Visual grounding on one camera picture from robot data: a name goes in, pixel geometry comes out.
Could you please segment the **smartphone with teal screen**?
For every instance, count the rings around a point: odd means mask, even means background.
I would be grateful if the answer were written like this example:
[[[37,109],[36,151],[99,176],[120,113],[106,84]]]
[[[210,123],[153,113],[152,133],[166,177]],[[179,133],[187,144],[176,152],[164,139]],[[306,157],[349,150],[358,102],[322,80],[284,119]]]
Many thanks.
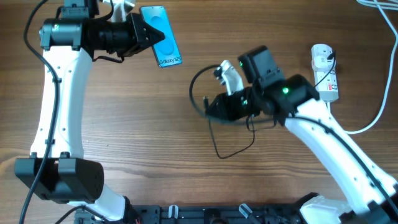
[[[180,65],[183,60],[164,6],[141,6],[144,21],[160,32],[160,40],[152,46],[160,68]]]

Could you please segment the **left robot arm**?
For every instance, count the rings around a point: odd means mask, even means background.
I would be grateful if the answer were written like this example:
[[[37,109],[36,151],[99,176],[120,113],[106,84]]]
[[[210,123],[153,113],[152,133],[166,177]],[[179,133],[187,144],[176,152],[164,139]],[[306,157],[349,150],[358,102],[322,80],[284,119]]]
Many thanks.
[[[164,33],[133,11],[134,1],[111,1],[101,16],[97,1],[65,1],[40,28],[45,83],[39,126],[27,158],[15,163],[15,175],[37,196],[73,210],[84,210],[102,223],[142,223],[129,199],[104,182],[103,166],[84,158],[81,121],[86,82],[94,52],[122,63],[164,39]]]

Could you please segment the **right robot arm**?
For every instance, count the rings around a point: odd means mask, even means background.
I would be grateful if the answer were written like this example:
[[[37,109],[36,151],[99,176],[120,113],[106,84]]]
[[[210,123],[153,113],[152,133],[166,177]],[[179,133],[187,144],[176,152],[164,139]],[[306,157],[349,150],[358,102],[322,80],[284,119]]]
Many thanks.
[[[285,78],[266,46],[213,67],[226,87],[207,105],[211,119],[232,123],[266,114],[297,136],[318,158],[345,195],[306,198],[299,214],[306,223],[396,223],[397,181],[377,166],[345,133],[319,92],[303,76]]]

